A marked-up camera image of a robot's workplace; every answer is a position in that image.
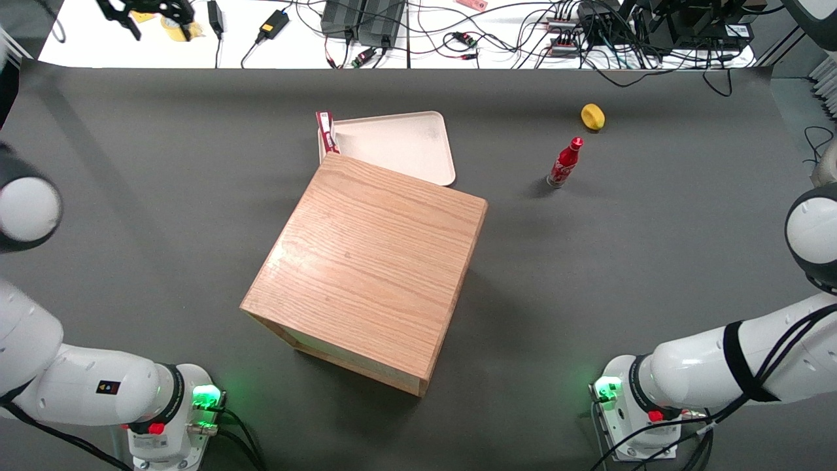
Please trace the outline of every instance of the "wood grain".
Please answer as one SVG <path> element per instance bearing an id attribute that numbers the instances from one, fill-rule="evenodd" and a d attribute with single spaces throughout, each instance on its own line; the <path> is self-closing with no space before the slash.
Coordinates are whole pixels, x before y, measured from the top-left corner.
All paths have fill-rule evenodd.
<path id="1" fill-rule="evenodd" d="M 487 206 L 328 154 L 241 308 L 274 331 L 287 328 L 281 337 L 295 348 L 328 349 L 289 332 L 336 347 L 317 356 L 337 364 L 362 363 L 359 355 L 410 375 L 423 395 Z M 386 375 L 370 364 L 350 369 Z M 416 384 L 402 389 L 417 394 Z"/>

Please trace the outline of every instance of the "green led light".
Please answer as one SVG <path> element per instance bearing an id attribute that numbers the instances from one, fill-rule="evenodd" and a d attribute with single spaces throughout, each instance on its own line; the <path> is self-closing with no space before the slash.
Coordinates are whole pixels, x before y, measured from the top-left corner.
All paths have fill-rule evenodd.
<path id="1" fill-rule="evenodd" d="M 215 385 L 195 386 L 192 390 L 192 404 L 198 407 L 217 407 L 221 401 L 221 390 Z"/>
<path id="2" fill-rule="evenodd" d="M 615 376 L 602 376 L 593 384 L 593 388 L 602 402 L 614 401 L 622 389 L 622 380 Z"/>

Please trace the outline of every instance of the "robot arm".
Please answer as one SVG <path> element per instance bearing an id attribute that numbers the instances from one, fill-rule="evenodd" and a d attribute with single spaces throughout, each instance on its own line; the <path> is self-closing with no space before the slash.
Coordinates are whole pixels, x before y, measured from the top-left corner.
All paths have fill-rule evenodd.
<path id="1" fill-rule="evenodd" d="M 54 234 L 60 216 L 55 187 L 0 143 L 0 253 L 43 244 Z M 198 469 L 206 435 L 217 431 L 217 407 L 223 405 L 223 394 L 204 369 L 75 347 L 63 339 L 56 318 L 0 279 L 0 415 L 56 436 L 65 434 L 40 422 L 121 424 L 135 466 Z M 94 452 L 124 466 L 100 450 Z"/>
<path id="2" fill-rule="evenodd" d="M 622 355 L 608 363 L 592 392 L 616 459 L 636 461 L 667 449 L 680 436 L 684 410 L 725 407 L 742 396 L 748 404 L 787 403 L 837 391 L 837 315 L 827 315 L 837 311 L 835 234 L 837 183 L 831 183 L 797 199 L 785 222 L 794 260 L 822 293 L 761 318 L 665 342 L 649 355 Z M 780 340 L 788 344 L 783 336 L 815 312 L 824 317 L 763 384 L 755 380 Z M 660 427 L 631 437 L 652 423 Z M 675 452 L 671 447 L 662 458 Z"/>
<path id="3" fill-rule="evenodd" d="M 189 25 L 195 20 L 195 12 L 192 9 L 192 4 L 186 0 L 122 0 L 125 4 L 125 8 L 122 10 L 117 10 L 110 0 L 96 0 L 96 2 L 99 3 L 105 18 L 110 21 L 117 21 L 124 28 L 128 28 L 137 41 L 140 40 L 142 34 L 133 18 L 131 18 L 132 11 L 137 13 L 160 13 L 180 25 L 183 37 L 187 41 L 192 40 Z"/>

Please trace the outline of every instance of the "lemon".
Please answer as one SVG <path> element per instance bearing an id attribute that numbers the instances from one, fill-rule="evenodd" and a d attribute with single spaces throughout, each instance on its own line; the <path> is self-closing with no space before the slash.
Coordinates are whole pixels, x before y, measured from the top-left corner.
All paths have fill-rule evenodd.
<path id="1" fill-rule="evenodd" d="M 604 113 L 598 106 L 590 103 L 581 109 L 581 120 L 584 126 L 589 127 L 594 131 L 604 127 Z"/>

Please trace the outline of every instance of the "red bottle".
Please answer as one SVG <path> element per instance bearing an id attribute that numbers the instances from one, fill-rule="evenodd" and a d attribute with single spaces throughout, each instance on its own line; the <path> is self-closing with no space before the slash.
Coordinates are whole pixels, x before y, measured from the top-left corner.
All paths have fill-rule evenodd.
<path id="1" fill-rule="evenodd" d="M 553 188 L 561 188 L 567 178 L 570 176 L 575 164 L 578 163 L 578 149 L 584 145 L 584 140 L 580 137 L 575 137 L 570 145 L 567 146 L 558 158 L 555 160 L 555 165 L 552 165 L 552 171 L 547 175 L 547 183 Z"/>

